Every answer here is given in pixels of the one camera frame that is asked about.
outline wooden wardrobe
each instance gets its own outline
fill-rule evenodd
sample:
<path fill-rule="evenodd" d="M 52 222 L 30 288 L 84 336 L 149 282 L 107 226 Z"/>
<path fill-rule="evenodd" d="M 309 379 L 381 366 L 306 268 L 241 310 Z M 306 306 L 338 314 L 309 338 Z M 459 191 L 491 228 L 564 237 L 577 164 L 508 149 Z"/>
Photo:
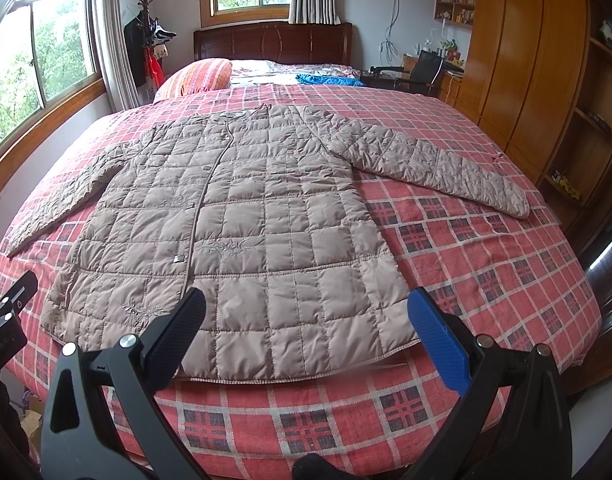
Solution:
<path fill-rule="evenodd" d="M 454 107 L 542 192 L 582 263 L 612 230 L 612 51 L 593 0 L 477 0 Z M 564 173 L 574 200 L 552 179 Z"/>

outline hanging wire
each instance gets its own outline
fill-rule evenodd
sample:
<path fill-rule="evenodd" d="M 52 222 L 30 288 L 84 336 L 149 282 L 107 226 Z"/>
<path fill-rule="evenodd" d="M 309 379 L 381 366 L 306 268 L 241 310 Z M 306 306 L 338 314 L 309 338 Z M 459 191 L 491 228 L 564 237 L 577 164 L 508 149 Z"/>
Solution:
<path fill-rule="evenodd" d="M 395 57 L 399 57 L 399 51 L 395 44 L 392 42 L 392 29 L 397 23 L 397 19 L 399 18 L 399 2 L 400 0 L 392 1 L 392 13 L 390 15 L 390 24 L 385 30 L 385 39 L 379 45 L 379 60 L 384 63 L 384 59 L 386 63 L 391 66 L 392 60 Z"/>

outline quilted jacket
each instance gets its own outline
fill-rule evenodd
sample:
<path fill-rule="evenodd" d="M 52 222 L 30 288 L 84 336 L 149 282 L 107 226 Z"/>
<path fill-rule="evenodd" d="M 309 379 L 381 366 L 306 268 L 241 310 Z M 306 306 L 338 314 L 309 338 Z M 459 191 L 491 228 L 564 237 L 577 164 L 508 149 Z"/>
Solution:
<path fill-rule="evenodd" d="M 54 338 L 106 348 L 196 286 L 209 309 L 182 373 L 224 383 L 325 376 L 418 340 L 352 166 L 529 213 L 517 185 L 430 142 L 263 105 L 156 124 L 110 148 L 20 222 L 9 248 L 107 184 L 44 305 Z"/>

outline wooden headboard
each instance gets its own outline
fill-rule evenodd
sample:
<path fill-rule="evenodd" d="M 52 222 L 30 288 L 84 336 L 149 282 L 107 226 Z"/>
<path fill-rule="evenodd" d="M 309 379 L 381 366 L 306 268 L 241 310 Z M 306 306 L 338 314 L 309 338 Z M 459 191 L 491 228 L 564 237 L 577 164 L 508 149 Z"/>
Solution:
<path fill-rule="evenodd" d="M 195 60 L 265 59 L 283 64 L 350 65 L 353 24 L 291 25 L 260 22 L 196 30 Z"/>

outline striped pillow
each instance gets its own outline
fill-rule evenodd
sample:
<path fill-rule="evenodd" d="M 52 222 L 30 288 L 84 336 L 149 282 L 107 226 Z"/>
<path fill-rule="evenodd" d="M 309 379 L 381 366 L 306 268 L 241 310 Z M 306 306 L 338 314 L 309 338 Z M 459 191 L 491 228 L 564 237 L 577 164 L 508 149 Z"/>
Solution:
<path fill-rule="evenodd" d="M 221 90 L 230 84 L 232 63 L 229 59 L 201 59 L 171 75 L 161 85 L 154 103 L 182 95 Z"/>

